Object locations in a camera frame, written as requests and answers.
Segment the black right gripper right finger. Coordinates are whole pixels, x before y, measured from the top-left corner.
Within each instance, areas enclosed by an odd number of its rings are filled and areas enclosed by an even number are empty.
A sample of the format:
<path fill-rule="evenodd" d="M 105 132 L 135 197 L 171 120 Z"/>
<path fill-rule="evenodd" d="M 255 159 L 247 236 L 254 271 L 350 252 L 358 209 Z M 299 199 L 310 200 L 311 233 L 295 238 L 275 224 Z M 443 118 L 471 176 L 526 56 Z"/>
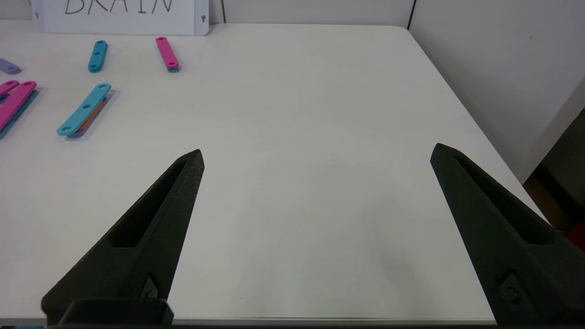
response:
<path fill-rule="evenodd" d="M 583 326 L 584 253 L 459 150 L 431 166 L 496 323 Z"/>

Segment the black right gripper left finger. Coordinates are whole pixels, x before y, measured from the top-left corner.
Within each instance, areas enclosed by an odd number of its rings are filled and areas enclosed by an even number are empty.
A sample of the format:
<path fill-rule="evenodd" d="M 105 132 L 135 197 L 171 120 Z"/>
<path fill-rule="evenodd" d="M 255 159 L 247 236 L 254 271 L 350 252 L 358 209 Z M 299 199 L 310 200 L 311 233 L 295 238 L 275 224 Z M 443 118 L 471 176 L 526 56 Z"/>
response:
<path fill-rule="evenodd" d="M 200 150 L 180 156 L 42 298 L 48 325 L 170 325 L 204 169 Z"/>

